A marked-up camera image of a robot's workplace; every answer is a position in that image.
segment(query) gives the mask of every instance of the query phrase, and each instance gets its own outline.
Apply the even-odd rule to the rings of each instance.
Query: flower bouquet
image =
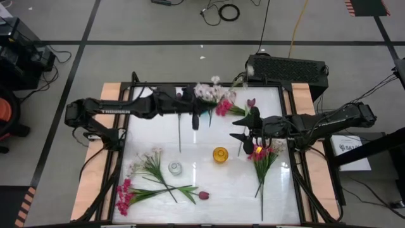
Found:
[[[226,89],[219,85],[219,76],[211,78],[213,86],[208,84],[198,83],[194,88],[194,93],[197,98],[207,103],[214,103],[216,106],[215,113],[218,116],[225,116],[227,113],[237,116],[245,116],[245,110],[236,106],[236,92],[232,89],[238,84],[235,82],[230,89]]]
[[[153,154],[152,155],[145,155],[144,159],[140,158],[141,163],[133,163],[129,167],[129,172],[127,177],[124,180],[124,183],[121,186],[118,186],[116,188],[119,200],[116,203],[116,206],[118,207],[118,210],[120,213],[124,216],[128,215],[128,209],[131,205],[134,203],[140,202],[142,200],[146,200],[149,198],[152,198],[153,196],[157,196],[159,194],[169,192],[172,196],[172,198],[175,200],[177,203],[177,200],[175,199],[174,195],[172,195],[171,191],[174,190],[179,190],[181,193],[183,193],[193,204],[196,204],[196,201],[192,197],[192,195],[197,195],[200,200],[207,200],[209,198],[209,193],[201,191],[199,194],[194,193],[198,187],[193,187],[191,185],[188,186],[180,186],[180,187],[175,187],[171,186],[166,183],[165,179],[163,178],[163,174],[160,169],[161,165],[161,153],[163,150],[161,148],[153,148],[152,149]],[[153,179],[147,178],[147,177],[142,177],[146,180],[156,182],[158,184],[164,185],[164,189],[159,189],[159,190],[147,190],[147,189],[138,189],[138,188],[133,188],[131,187],[131,177],[134,175],[148,175]]]
[[[271,164],[276,160],[282,150],[283,144],[278,140],[273,140],[272,144],[268,148],[255,145],[253,153],[249,155],[248,159],[254,163],[254,168],[258,175],[259,187],[254,197],[256,197],[260,191],[261,195],[261,220],[263,221],[263,196],[265,188],[265,179],[267,171]]]

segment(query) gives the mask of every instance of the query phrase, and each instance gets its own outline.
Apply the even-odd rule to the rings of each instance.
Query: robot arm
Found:
[[[70,127],[83,127],[97,134],[104,143],[118,144],[118,129],[107,129],[93,119],[96,114],[132,114],[138,118],[152,119],[156,115],[175,113],[190,113],[192,128],[198,130],[199,115],[215,107],[213,103],[204,102],[194,94],[194,86],[184,87],[181,96],[176,95],[173,86],[161,86],[153,89],[151,95],[133,101],[105,101],[92,98],[79,99],[66,107],[65,124]],[[348,127],[371,127],[376,117],[368,105],[351,103],[344,108],[317,115],[286,115],[284,117],[260,118],[257,107],[252,107],[251,113],[235,125],[246,126],[249,135],[231,134],[244,143],[247,154],[253,152],[253,139],[261,138],[264,147],[266,140],[271,138],[293,138],[298,149],[315,143],[328,134]]]
[[[268,147],[266,141],[272,138],[292,138],[297,149],[306,149],[316,142],[317,139],[338,132],[348,127],[371,127],[374,125],[376,116],[370,107],[363,103],[348,104],[344,108],[320,113],[317,115],[286,115],[284,117],[260,118],[260,112],[252,107],[251,113],[234,122],[235,125],[246,126],[249,135],[231,134],[232,137],[244,143],[244,151],[247,154],[253,152],[253,139],[261,139],[263,147]]]

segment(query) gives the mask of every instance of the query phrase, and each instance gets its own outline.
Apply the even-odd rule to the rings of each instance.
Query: concrete floor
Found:
[[[68,92],[69,83],[73,81],[66,103],[79,98],[98,98],[105,82],[129,81],[134,70],[141,81],[148,82],[207,81],[213,75],[230,81],[243,70],[249,54],[258,48],[243,43],[231,45],[230,41],[259,40],[267,4],[263,1],[260,7],[255,7],[246,0],[233,2],[241,10],[240,18],[210,27],[199,15],[208,1],[186,0],[174,7],[152,4],[148,0],[13,1],[8,8],[13,16],[20,17],[44,41],[69,44],[53,47],[73,54],[68,63],[57,65],[60,76],[51,89],[33,95],[22,105],[21,122],[32,128],[31,134],[24,139],[9,138],[1,142],[9,145],[11,152],[0,157],[0,185],[29,186],[47,136],[50,131],[56,131],[54,138],[49,138],[49,155],[25,225],[56,224],[70,219],[78,173],[87,149],[75,142],[71,128],[61,119],[54,118],[63,91]],[[381,17],[383,26],[392,41],[405,41],[405,15],[402,14],[405,2],[385,0],[385,3],[392,16]],[[289,41],[303,4],[302,0],[272,0],[264,40]],[[95,18],[90,16],[92,10]],[[218,15],[209,12],[206,18],[214,23]],[[356,46],[350,42],[384,39],[374,18],[351,17],[343,0],[310,0],[296,40],[337,41],[326,45],[319,42],[319,46],[317,43],[298,45],[292,53],[293,58],[325,61],[330,67],[324,109],[337,108],[358,97],[390,75],[394,66],[386,46],[373,43]],[[167,45],[134,42],[133,45],[120,46],[117,44],[123,43],[95,45],[87,41],[179,42]],[[177,45],[181,44],[180,41],[200,42]],[[225,41],[225,44],[214,45],[218,41]],[[349,42],[342,45],[340,41]],[[288,43],[262,48],[273,56],[287,57],[289,47],[285,44]],[[405,47],[395,46],[395,50],[400,58],[405,56]],[[357,131],[389,133],[404,126],[405,120],[401,117],[405,115],[405,100],[398,99],[403,94],[401,84],[395,81],[364,99],[378,120],[373,128]],[[398,200],[394,179],[374,178],[368,183],[382,194],[383,199],[392,201]],[[364,200],[375,200],[371,193],[350,180],[344,179],[342,185]],[[350,195],[346,197],[349,199],[344,207],[344,222],[372,227],[404,227],[403,220],[387,209],[358,203]]]

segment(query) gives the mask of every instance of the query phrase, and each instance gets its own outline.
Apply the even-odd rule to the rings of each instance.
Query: yellow cup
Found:
[[[213,157],[215,162],[222,164],[228,159],[228,151],[223,147],[217,147],[214,149]]]

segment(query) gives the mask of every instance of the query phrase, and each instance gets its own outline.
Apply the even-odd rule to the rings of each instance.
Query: black metal frame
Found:
[[[129,89],[129,96],[128,98],[132,98],[134,96],[134,91],[136,87],[143,87],[143,86],[162,86],[162,85],[166,85],[166,86],[177,86],[177,87],[183,87],[183,86],[187,86],[190,85],[190,83],[187,82],[178,82],[178,83],[169,83],[169,82],[155,82],[155,83],[147,83],[147,82],[139,82],[138,78],[136,77],[136,75],[132,75],[132,82],[122,82],[121,83],[121,87],[120,87],[120,94],[119,94],[119,100],[123,100],[124,99],[124,95],[126,93],[126,91]],[[231,83],[224,83],[222,84],[222,86],[228,87],[231,86]],[[286,115],[287,111],[286,111],[286,105],[285,105],[285,100],[284,100],[284,94],[283,94],[283,87],[281,86],[281,84],[279,83],[274,83],[274,82],[269,82],[269,83],[249,83],[249,87],[276,87],[278,88],[278,95],[280,97],[280,105],[281,105],[281,109],[282,109],[282,114]],[[290,106],[291,106],[291,110],[292,113],[296,113],[296,108],[295,108],[295,102],[294,102],[294,97],[292,95],[291,92],[289,92],[289,101],[290,101]],[[118,123],[119,123],[119,119],[120,119],[121,115],[115,115],[115,119],[113,122],[113,127],[118,127]],[[125,115],[125,119],[124,119],[124,123],[123,123],[123,128],[127,129],[128,128],[128,124],[129,124],[129,115]],[[120,150],[117,151],[118,156],[117,156],[117,162],[116,162],[116,168],[121,169],[121,165],[122,165],[122,158],[123,158],[123,152],[125,150],[125,141],[123,141],[122,147]],[[294,190],[296,192],[296,199],[297,199],[297,208],[298,208],[298,213],[299,213],[299,218],[300,218],[300,223],[301,225],[305,226],[305,225],[309,225],[309,223],[305,220],[305,214],[304,214],[304,207],[302,205],[302,196],[301,196],[301,188],[306,192],[306,194],[308,194],[308,198],[309,198],[309,205],[310,205],[310,209],[311,209],[311,218],[313,219],[310,226],[312,227],[316,227],[316,225],[319,225],[320,227],[323,226],[323,224],[318,224],[317,223],[317,210],[316,210],[316,206],[318,206],[318,213],[321,214],[324,217],[327,217],[327,214],[325,214],[326,210],[320,210],[320,202],[316,199],[316,196],[312,194],[312,196],[310,196],[309,194],[312,193],[312,189],[311,189],[311,182],[309,179],[309,173],[308,173],[308,165],[306,164],[306,158],[305,155],[300,153],[300,159],[301,159],[301,164],[302,164],[302,171],[304,176],[301,176],[300,173],[298,172],[297,169],[297,164],[296,164],[296,159],[295,159],[295,150],[294,150],[294,145],[290,145],[288,143],[288,150],[289,150],[289,158],[290,158],[290,166],[292,167],[291,171],[292,171],[292,175],[293,175],[293,182],[294,182]],[[112,165],[112,158],[113,158],[113,153],[114,151],[108,151],[108,157],[106,160],[106,166],[104,168],[104,174],[103,174],[103,181],[102,181],[102,185],[101,185],[101,189],[104,189],[104,187],[106,185],[108,185],[109,183],[111,183],[111,180],[109,179],[109,173],[111,170],[111,165]],[[116,187],[118,185],[118,181],[120,179],[120,173],[118,172],[115,179],[112,180],[113,181],[113,185],[112,187],[112,191],[111,191],[111,201],[109,202],[109,207],[108,207],[108,218],[107,220],[104,221],[100,221],[101,219],[101,214],[103,212],[103,204],[104,204],[104,200],[101,200],[100,204],[97,207],[96,210],[96,221],[98,222],[109,222],[111,224],[112,218],[113,218],[113,212],[114,212],[114,208],[115,208],[115,200],[116,200]],[[343,224],[327,224],[327,225],[333,225],[333,227],[353,227],[353,226],[346,226]],[[174,224],[160,224],[160,225],[142,225],[143,227],[182,227],[182,225],[174,225]],[[213,225],[215,227],[229,227],[227,225]],[[251,227],[251,225],[242,225],[240,227]]]
[[[184,87],[187,85],[190,85],[192,83],[190,82],[139,82],[138,80],[134,80],[134,82],[122,82],[121,83],[121,88],[120,88],[120,95],[119,95],[119,100],[122,101],[123,97],[124,97],[124,93],[127,89],[129,89],[129,98],[131,98],[134,95],[134,90],[136,87],[143,87],[143,86],[176,86],[176,87]],[[230,87],[232,85],[232,83],[222,83],[221,84],[224,87]],[[284,100],[284,94],[283,94],[283,87],[280,83],[278,82],[268,82],[268,83],[249,83],[249,87],[276,87],[278,89],[278,95],[280,97],[280,105],[281,105],[281,109],[282,109],[282,114],[286,115],[287,111],[286,111],[286,106],[285,106],[285,100]],[[295,103],[294,103],[294,98],[292,97],[292,93],[289,92],[289,98],[290,98],[290,103],[291,103],[291,107],[292,110],[295,112]],[[116,115],[115,119],[114,119],[114,124],[113,127],[118,127],[118,120],[120,118],[120,115]],[[125,116],[125,120],[124,120],[124,124],[123,124],[123,128],[127,129],[128,128],[128,124],[129,124],[129,115]],[[123,142],[122,145],[122,150],[118,152],[118,157],[122,157],[123,156],[123,152],[125,150],[125,141]],[[112,157],[113,157],[113,153],[114,151],[108,151],[108,157],[106,160],[106,166],[104,168],[104,174],[103,174],[103,183],[101,185],[101,188],[103,188],[106,184],[106,181],[108,180],[109,177],[109,172],[111,169],[111,162],[112,162]],[[289,157],[290,157],[290,163],[291,166],[295,166],[296,165],[296,159],[294,156],[294,150],[289,148]],[[307,173],[307,177],[305,178],[306,182],[309,181],[309,175],[308,175],[308,170],[306,169],[305,172]],[[109,208],[108,208],[108,220],[112,220],[113,218],[113,212],[114,212],[114,207],[115,207],[115,199],[116,199],[116,187],[118,185],[118,181],[119,181],[119,176],[117,178],[117,180],[115,180],[115,183],[113,185],[113,189],[111,192],[111,201],[109,204]],[[302,205],[302,196],[301,196],[301,190],[299,187],[299,184],[296,182],[296,180],[294,179],[294,190],[296,192],[296,198],[297,198],[297,208],[298,208],[298,213],[299,213],[299,218],[300,218],[300,223],[305,222],[305,216],[304,216],[304,207]],[[101,219],[101,213],[103,211],[103,204],[101,203],[97,209],[96,212],[96,220]]]

